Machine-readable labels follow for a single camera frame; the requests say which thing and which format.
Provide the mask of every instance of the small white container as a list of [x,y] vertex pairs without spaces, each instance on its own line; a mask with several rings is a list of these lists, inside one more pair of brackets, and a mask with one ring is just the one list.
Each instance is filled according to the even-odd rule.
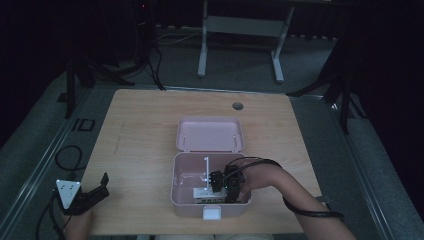
[[225,165],[244,157],[241,124],[232,117],[184,117],[177,134],[171,201],[175,212],[183,217],[203,217],[217,220],[221,217],[241,215],[251,202],[247,196],[240,203],[194,203],[193,188],[207,187],[207,162],[209,171],[224,172]]

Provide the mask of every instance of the pink box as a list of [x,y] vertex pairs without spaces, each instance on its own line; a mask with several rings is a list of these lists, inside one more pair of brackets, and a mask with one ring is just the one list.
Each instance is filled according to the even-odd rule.
[[224,172],[225,165],[244,157],[240,121],[232,117],[184,117],[177,134],[171,200],[178,216],[202,217],[205,220],[241,215],[251,196],[240,203],[194,203],[193,188],[207,187],[209,172]]

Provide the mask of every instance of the wooden table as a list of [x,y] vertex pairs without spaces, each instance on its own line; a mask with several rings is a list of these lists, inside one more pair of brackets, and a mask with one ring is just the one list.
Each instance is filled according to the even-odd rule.
[[[242,110],[233,109],[240,102]],[[274,188],[253,191],[239,217],[179,217],[170,192],[177,126],[183,116],[240,120],[246,156],[278,161],[312,195],[321,195],[290,100],[281,94],[118,90],[106,115],[82,186],[109,175],[110,196],[94,208],[94,235],[302,232]]]

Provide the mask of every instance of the box lid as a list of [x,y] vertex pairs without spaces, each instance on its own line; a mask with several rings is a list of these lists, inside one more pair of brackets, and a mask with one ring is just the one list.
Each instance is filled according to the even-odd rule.
[[240,152],[241,124],[233,117],[183,117],[178,124],[177,148],[185,152]]

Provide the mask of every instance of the gray carpet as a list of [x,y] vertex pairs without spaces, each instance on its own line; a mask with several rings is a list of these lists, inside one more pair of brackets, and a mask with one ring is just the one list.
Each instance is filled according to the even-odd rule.
[[[334,46],[334,42],[327,40],[289,38],[281,57],[286,82],[277,84],[269,54],[275,43],[273,40],[264,39],[259,44],[256,43],[255,46],[259,47],[254,47],[247,43],[228,45],[228,41],[223,41],[223,38],[227,36],[214,36],[210,42],[204,78],[196,76],[200,47],[198,38],[170,45],[161,44],[159,76],[163,85],[172,89],[280,93],[295,91],[316,79]],[[161,42],[165,41],[172,42],[174,39],[161,39]],[[159,55],[152,53],[151,58],[156,65]],[[127,76],[127,79],[136,83],[135,88],[154,88],[147,71]],[[65,105],[57,103],[56,99],[59,93],[65,91],[65,78],[58,78],[1,149],[0,184],[3,193],[7,194],[2,194],[0,198],[0,216],[12,223],[9,234],[6,235],[10,239],[34,237],[36,222],[48,203],[55,180],[69,175],[52,163],[54,154],[62,147],[78,145],[83,152],[81,165],[87,163],[113,93],[120,87],[122,86],[98,79],[98,84],[92,90],[78,88],[77,110],[71,119],[64,120]],[[325,87],[311,94],[322,95],[324,91]],[[341,133],[337,124],[338,112],[319,98],[304,96],[292,99],[292,103],[321,190],[333,200],[333,210],[345,214],[346,224],[358,239],[420,239],[424,236],[423,223],[413,209],[369,122],[353,113],[348,124],[350,135],[346,136]],[[93,131],[72,131],[77,118],[95,120]],[[77,157],[77,152],[72,149],[60,154],[61,161],[71,165]],[[15,199],[20,199],[17,198],[18,194],[28,192],[21,187],[25,186],[27,179],[34,179],[30,175],[43,160],[46,171],[45,175],[39,177],[39,185],[35,186],[37,191],[30,192],[28,201],[19,209],[14,208]],[[10,212],[11,209],[18,209],[20,211],[16,211],[21,214],[14,215],[13,211]],[[2,224],[3,231],[7,222],[2,220]],[[47,217],[42,224],[41,233],[42,239],[55,239]],[[275,237],[305,239],[303,234]]]

